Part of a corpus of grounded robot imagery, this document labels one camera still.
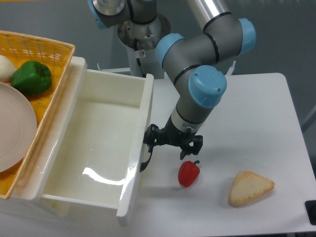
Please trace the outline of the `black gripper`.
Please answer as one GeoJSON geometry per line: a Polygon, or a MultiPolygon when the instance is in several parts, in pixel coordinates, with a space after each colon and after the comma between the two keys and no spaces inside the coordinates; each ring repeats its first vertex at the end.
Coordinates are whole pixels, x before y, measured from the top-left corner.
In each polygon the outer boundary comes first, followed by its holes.
{"type": "Polygon", "coordinates": [[[185,132],[179,130],[169,117],[163,129],[151,124],[145,131],[143,143],[148,146],[148,152],[152,152],[154,146],[161,146],[164,143],[180,147],[180,160],[183,160],[185,156],[199,154],[203,146],[203,136],[196,135],[190,127],[185,132]]]}

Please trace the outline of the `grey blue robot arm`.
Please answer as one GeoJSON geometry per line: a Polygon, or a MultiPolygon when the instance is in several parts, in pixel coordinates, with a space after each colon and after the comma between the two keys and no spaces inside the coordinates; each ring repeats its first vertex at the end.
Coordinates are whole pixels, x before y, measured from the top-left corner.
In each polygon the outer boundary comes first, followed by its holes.
{"type": "Polygon", "coordinates": [[[250,51],[256,43],[253,24],[237,19],[221,0],[191,0],[202,32],[185,39],[172,33],[155,0],[90,0],[99,27],[117,27],[133,76],[168,75],[179,100],[164,128],[150,125],[143,142],[181,149],[180,156],[197,155],[203,145],[198,130],[220,102],[227,82],[215,69],[222,60],[250,51]]]}

